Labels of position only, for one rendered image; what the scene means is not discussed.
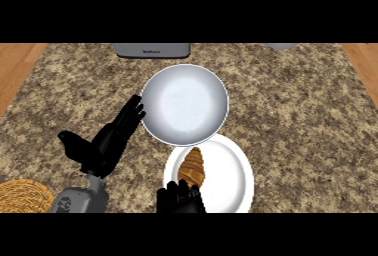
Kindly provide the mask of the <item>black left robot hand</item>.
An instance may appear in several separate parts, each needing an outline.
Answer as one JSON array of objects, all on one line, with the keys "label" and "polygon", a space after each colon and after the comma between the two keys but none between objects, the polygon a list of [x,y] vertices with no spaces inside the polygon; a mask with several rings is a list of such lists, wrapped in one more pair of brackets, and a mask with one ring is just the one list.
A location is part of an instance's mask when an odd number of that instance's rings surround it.
[{"label": "black left robot hand", "polygon": [[65,155],[82,164],[83,173],[101,178],[113,173],[145,115],[142,97],[133,95],[114,121],[104,126],[92,141],[71,131],[60,132]]}]

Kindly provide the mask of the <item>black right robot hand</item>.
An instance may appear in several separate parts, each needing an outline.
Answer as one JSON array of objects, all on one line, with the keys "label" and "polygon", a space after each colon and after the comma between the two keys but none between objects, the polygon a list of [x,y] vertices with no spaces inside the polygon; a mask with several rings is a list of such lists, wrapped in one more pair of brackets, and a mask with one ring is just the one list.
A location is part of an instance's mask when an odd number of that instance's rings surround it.
[{"label": "black right robot hand", "polygon": [[169,213],[206,213],[200,187],[189,186],[185,180],[170,181],[166,188],[157,191],[157,212]]}]

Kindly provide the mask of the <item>white plate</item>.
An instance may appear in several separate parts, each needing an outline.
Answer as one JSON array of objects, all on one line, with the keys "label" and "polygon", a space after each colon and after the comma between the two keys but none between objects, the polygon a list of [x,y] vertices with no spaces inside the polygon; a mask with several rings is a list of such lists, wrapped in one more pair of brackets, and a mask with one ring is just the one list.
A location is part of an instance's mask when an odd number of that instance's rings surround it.
[{"label": "white plate", "polygon": [[179,168],[194,148],[203,156],[204,182],[200,193],[207,213],[247,213],[254,200],[254,172],[238,144],[216,134],[197,146],[176,147],[166,162],[163,187],[179,183]]}]

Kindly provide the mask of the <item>grey bowl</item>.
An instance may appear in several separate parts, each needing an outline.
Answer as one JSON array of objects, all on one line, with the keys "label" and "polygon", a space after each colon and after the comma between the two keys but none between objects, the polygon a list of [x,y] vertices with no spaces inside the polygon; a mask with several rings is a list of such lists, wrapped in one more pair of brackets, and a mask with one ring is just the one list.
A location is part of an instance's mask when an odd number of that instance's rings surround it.
[{"label": "grey bowl", "polygon": [[178,64],[148,80],[142,93],[144,126],[166,144],[207,141],[228,118],[229,95],[219,76],[203,66]]}]

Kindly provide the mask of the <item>brown croissant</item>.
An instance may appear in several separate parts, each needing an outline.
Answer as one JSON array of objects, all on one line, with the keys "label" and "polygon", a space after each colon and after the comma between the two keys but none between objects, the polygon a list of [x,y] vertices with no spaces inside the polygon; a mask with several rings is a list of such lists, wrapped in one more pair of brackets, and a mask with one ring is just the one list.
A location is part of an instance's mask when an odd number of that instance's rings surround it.
[{"label": "brown croissant", "polygon": [[194,147],[187,154],[185,160],[179,166],[178,179],[185,180],[189,186],[203,186],[206,180],[206,172],[204,159],[198,147]]}]

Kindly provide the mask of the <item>wicker basket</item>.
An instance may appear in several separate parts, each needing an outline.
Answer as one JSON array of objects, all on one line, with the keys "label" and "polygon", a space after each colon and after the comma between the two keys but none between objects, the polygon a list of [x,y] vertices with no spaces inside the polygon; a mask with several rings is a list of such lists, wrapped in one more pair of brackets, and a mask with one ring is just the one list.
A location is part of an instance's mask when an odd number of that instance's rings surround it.
[{"label": "wicker basket", "polygon": [[48,213],[54,203],[49,188],[36,180],[0,183],[0,213]]}]

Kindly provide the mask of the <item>grey appliance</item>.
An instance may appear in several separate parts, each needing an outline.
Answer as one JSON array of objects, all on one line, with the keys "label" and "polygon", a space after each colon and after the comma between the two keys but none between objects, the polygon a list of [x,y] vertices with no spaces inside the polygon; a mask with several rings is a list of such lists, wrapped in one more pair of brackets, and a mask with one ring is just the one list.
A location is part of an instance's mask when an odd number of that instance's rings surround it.
[{"label": "grey appliance", "polygon": [[189,43],[114,43],[116,53],[124,58],[187,58]]}]

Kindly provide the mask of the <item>pale grey object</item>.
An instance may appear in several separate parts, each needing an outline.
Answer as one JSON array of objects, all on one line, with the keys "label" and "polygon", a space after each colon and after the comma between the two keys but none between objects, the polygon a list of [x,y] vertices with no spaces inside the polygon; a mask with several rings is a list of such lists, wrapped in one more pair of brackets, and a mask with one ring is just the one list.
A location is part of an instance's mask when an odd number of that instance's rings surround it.
[{"label": "pale grey object", "polygon": [[266,43],[266,46],[275,50],[287,50],[291,49],[297,43]]}]

